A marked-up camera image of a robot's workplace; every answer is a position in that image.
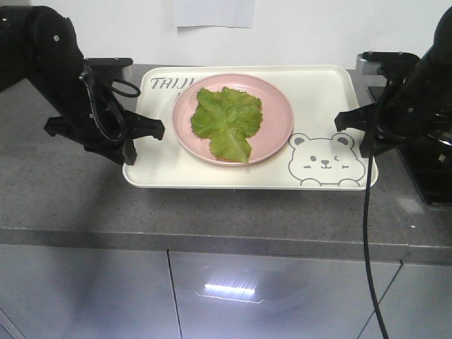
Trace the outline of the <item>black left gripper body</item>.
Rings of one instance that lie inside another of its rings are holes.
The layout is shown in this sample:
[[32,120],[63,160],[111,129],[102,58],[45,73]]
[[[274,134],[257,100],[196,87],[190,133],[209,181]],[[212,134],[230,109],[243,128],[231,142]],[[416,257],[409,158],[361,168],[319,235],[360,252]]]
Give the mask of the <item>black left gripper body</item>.
[[44,125],[50,136],[63,136],[122,165],[120,148],[126,137],[126,109],[115,95],[137,97],[138,88],[123,80],[111,84],[93,79],[51,81],[44,97],[59,113]]

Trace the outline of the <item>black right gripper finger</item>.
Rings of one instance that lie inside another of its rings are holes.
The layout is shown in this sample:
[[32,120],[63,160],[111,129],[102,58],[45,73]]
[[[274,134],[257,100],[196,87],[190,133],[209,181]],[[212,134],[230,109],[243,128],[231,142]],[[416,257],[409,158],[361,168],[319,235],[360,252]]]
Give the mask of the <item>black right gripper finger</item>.
[[357,129],[368,131],[373,126],[376,114],[376,104],[370,104],[346,112],[339,112],[334,119],[336,131],[345,129]]
[[359,146],[359,151],[363,158],[370,158],[374,156],[375,137],[376,133],[373,129],[370,129],[364,133],[362,142]]

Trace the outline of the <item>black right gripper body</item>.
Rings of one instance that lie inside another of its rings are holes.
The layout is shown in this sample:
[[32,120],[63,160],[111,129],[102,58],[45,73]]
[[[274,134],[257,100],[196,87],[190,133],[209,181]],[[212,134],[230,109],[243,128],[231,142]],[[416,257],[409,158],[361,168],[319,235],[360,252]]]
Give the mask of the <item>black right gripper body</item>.
[[451,80],[411,76],[386,81],[375,102],[374,155],[451,125]]

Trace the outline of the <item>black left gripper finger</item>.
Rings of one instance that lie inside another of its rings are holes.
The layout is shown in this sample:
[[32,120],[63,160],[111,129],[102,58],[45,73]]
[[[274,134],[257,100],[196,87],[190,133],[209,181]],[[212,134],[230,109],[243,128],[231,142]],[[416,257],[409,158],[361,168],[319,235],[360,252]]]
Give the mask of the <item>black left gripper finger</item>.
[[151,119],[126,110],[124,112],[126,137],[130,139],[152,136],[161,141],[165,134],[165,125],[159,119]]
[[127,139],[123,142],[121,148],[121,157],[124,164],[134,165],[137,157],[133,139]]

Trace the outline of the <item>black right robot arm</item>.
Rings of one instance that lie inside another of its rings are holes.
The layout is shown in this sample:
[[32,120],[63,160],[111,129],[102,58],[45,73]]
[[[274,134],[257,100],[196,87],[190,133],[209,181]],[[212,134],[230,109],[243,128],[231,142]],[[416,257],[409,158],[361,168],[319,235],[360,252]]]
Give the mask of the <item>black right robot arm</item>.
[[364,132],[362,157],[372,157],[451,125],[451,11],[442,15],[432,46],[418,57],[407,52],[362,52],[364,75],[386,79],[376,102],[335,118],[338,131]]

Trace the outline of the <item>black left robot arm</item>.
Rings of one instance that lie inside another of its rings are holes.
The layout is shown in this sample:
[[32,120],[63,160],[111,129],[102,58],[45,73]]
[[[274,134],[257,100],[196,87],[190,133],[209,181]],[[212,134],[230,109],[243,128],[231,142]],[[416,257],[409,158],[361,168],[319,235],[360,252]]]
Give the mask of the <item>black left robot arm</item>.
[[1,89],[28,79],[58,112],[44,130],[118,165],[133,165],[134,140],[162,140],[165,126],[130,112],[116,98],[139,97],[125,81],[131,58],[86,58],[69,18],[48,6],[1,7]]

